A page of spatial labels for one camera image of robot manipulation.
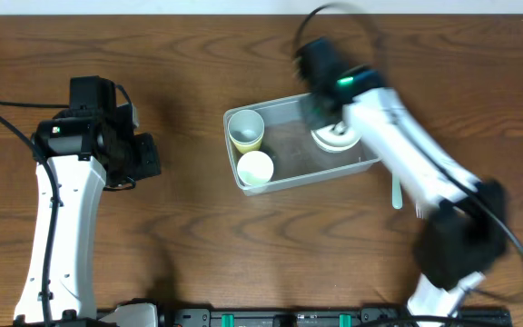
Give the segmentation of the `white plastic bowl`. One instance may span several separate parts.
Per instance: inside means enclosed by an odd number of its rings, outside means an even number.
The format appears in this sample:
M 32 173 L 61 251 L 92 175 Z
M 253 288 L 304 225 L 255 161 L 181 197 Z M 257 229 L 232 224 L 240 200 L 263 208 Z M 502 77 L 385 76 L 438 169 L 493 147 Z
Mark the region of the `white plastic bowl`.
M 361 133 L 348 127 L 343 121 L 311 130 L 314 142 L 327 153 L 350 150 L 361 139 Z

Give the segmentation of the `clear plastic container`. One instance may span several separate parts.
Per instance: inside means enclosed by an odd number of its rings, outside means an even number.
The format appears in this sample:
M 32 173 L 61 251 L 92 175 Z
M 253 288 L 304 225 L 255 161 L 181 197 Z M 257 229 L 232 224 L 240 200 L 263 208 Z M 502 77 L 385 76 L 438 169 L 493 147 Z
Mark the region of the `clear plastic container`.
M 241 108 L 224 113 L 223 127 L 229 162 L 234 180 L 244 194 L 269 193 L 362 173 L 380 160 L 363 143 L 357 143 L 337 154 L 321 150 L 312 139 L 302 117 L 302 108 L 308 103 L 307 94 L 298 94 L 243 107 L 261 115 L 265 123 L 261 150 L 270 156 L 274 164 L 270 181 L 254 186 L 249 186 L 239 177 L 237 164 L 242 155 L 230 139 L 229 121 Z

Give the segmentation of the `grey plastic cup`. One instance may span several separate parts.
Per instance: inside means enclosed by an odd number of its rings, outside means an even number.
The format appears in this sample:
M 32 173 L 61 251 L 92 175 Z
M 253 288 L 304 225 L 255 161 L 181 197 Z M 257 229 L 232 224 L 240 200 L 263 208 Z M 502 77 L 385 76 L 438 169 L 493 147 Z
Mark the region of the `grey plastic cup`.
M 240 144 L 253 144 L 262 138 L 265 123 L 253 110 L 241 110 L 233 114 L 228 123 L 230 137 Z

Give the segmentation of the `yellow plastic cup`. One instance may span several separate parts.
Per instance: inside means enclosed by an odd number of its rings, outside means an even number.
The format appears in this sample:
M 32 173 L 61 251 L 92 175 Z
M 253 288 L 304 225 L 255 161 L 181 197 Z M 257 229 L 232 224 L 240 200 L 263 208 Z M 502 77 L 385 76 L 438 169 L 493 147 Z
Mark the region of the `yellow plastic cup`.
M 258 151 L 262 145 L 262 134 L 231 134 L 230 140 L 240 154 Z

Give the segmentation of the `white plastic cup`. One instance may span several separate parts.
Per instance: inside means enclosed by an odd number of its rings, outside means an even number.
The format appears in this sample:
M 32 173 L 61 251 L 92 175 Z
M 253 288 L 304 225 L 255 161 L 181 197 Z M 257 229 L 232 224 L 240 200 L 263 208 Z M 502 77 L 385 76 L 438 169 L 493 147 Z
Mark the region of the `white plastic cup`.
M 237 174 L 248 186 L 267 183 L 274 173 L 274 164 L 269 155 L 262 151 L 251 151 L 244 154 L 237 163 Z

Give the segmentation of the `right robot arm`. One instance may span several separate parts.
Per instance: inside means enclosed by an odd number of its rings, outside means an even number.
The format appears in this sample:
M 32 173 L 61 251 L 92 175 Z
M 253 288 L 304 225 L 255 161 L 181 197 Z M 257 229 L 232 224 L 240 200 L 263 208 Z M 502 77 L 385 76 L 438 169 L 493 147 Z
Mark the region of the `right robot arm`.
M 340 153 L 364 143 L 395 174 L 425 223 L 413 254 L 421 270 L 412 315 L 454 318 L 467 292 L 506 251 L 506 192 L 450 157 L 420 126 L 380 73 L 350 66 L 325 38 L 296 45 L 306 82 L 302 107 L 314 142 Z

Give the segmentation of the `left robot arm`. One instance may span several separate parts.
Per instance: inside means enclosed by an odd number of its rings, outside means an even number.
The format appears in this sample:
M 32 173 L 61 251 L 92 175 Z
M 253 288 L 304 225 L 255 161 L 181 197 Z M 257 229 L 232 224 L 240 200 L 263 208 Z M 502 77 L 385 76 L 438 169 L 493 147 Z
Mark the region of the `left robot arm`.
M 161 172 L 150 134 L 138 134 L 136 108 L 118 104 L 123 87 L 74 77 L 69 105 L 32 134 L 38 209 L 31 261 L 15 306 L 15 326 L 156 326 L 156 304 L 134 300 L 108 312 L 93 289 L 96 216 L 105 192 L 132 190 Z

